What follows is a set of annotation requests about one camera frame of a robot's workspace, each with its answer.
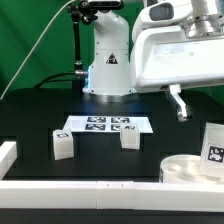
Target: black tabletop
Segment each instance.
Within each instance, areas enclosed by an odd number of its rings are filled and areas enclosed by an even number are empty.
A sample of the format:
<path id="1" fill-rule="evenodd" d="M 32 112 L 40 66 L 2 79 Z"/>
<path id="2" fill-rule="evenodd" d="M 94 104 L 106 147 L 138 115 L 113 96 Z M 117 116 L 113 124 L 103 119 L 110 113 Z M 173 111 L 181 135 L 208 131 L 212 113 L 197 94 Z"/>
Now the black tabletop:
<path id="1" fill-rule="evenodd" d="M 200 155 L 206 122 L 223 124 L 224 107 L 215 100 L 194 91 L 184 92 L 183 98 L 193 107 L 193 119 L 180 123 L 164 92 L 140 94 L 138 99 L 122 103 L 102 103 L 66 89 L 13 91 L 0 102 L 0 144 L 16 140 L 18 150 L 18 158 L 4 179 L 158 182 L 162 159 L 176 154 Z M 75 157 L 55 161 L 52 133 L 63 128 L 69 115 L 146 116 L 153 134 L 141 134 L 140 150 L 136 151 L 121 148 L 119 133 L 74 133 Z M 17 220 L 46 214 L 39 220 L 52 223 L 224 221 L 222 213 L 12 209 L 0 210 L 0 220 L 14 223 L 10 214 Z"/>

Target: green screen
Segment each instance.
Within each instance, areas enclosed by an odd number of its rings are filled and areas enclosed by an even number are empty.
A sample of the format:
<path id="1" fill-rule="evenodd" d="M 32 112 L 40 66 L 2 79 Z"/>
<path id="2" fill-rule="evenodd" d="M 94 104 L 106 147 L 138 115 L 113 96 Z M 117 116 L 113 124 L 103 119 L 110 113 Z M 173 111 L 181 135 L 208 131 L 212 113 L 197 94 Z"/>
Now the green screen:
<path id="1" fill-rule="evenodd" d="M 67 0 L 1 0 L 0 1 L 0 93 L 3 92 L 19 66 L 55 13 Z M 143 8 L 141 2 L 125 3 L 117 14 L 130 25 L 130 52 L 133 47 L 131 30 Z M 81 56 L 84 69 L 93 61 L 93 25 L 80 24 Z M 58 16 L 24 68 L 11 86 L 30 88 L 44 78 L 73 70 L 74 42 L 72 21 L 67 12 Z M 70 88 L 70 84 L 47 84 L 44 87 Z M 197 88 L 224 104 L 223 86 Z"/>

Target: metal bracket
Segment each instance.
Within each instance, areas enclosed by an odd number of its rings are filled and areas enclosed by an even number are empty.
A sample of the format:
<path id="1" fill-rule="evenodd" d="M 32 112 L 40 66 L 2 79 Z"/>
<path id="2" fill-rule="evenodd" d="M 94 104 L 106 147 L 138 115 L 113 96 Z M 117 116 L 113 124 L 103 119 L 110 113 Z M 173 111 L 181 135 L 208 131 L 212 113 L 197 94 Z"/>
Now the metal bracket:
<path id="1" fill-rule="evenodd" d="M 177 117 L 180 122 L 189 121 L 192 119 L 192 108 L 186 105 L 181 99 L 178 93 L 181 92 L 179 84 L 170 85 L 166 88 L 167 100 L 172 104 L 172 106 L 177 110 Z"/>

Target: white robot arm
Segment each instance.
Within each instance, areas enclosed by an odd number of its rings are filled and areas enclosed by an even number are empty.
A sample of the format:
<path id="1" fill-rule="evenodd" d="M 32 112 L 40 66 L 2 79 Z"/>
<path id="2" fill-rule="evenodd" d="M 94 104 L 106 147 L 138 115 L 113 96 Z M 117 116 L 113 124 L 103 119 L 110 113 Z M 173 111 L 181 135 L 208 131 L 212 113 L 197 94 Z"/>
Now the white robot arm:
<path id="1" fill-rule="evenodd" d="M 84 4 L 97 9 L 97 19 L 93 21 L 94 61 L 89 66 L 84 96 L 104 102 L 123 101 L 136 92 L 130 77 L 129 25 L 111 11 L 122 8 L 123 2 L 88 0 Z"/>
<path id="2" fill-rule="evenodd" d="M 165 91 L 179 111 L 180 121 L 191 117 L 190 110 L 178 98 L 181 88 L 224 83 L 223 1 L 191 0 L 190 5 L 180 5 L 184 9 L 181 18 L 175 13 L 180 8 L 173 4 L 173 14 L 179 17 L 160 21 L 153 21 L 149 14 L 147 19 L 145 12 L 153 6 L 143 9 L 133 29 L 130 61 L 135 89 L 138 92 Z"/>

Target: white paper sheet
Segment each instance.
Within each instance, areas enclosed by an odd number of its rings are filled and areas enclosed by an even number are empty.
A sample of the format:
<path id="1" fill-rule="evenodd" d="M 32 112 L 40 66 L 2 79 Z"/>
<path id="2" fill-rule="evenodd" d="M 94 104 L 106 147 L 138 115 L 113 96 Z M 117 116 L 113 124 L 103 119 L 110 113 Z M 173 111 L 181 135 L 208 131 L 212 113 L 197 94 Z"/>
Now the white paper sheet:
<path id="1" fill-rule="evenodd" d="M 136 123 L 140 133 L 153 133 L 147 117 L 69 116 L 63 129 L 72 132 L 120 132 L 120 123 Z"/>

